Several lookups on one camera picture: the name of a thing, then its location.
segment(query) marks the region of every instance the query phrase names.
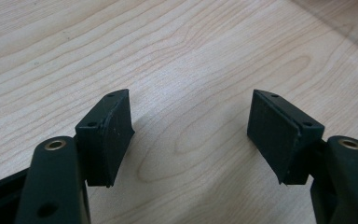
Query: screw hole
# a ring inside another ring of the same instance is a hole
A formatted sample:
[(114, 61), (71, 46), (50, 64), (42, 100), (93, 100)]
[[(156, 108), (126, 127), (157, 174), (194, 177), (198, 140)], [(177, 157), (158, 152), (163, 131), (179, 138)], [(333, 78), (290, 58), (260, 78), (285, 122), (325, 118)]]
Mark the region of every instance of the screw hole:
[(95, 127), (95, 126), (97, 126), (97, 122), (90, 122), (90, 123), (87, 124), (87, 126)]
[(344, 147), (358, 149), (358, 143), (350, 139), (339, 139), (338, 142)]
[(53, 140), (45, 145), (45, 150), (56, 150), (64, 147), (66, 145), (66, 142), (59, 139), (59, 140)]
[(37, 215), (39, 217), (50, 217), (58, 210), (58, 205), (56, 203), (44, 203), (37, 210)]
[(305, 126), (312, 127), (312, 123), (311, 123), (311, 122), (303, 122), (303, 124), (304, 124)]

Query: wooden table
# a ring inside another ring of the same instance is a hole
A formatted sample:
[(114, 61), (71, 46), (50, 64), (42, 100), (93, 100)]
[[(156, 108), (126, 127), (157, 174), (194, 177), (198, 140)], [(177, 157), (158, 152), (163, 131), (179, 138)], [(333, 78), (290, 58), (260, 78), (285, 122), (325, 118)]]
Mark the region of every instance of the wooden table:
[(358, 138), (358, 1), (0, 0), (0, 179), (130, 89), (136, 134), (93, 223), (314, 223), (246, 136), (253, 89)]

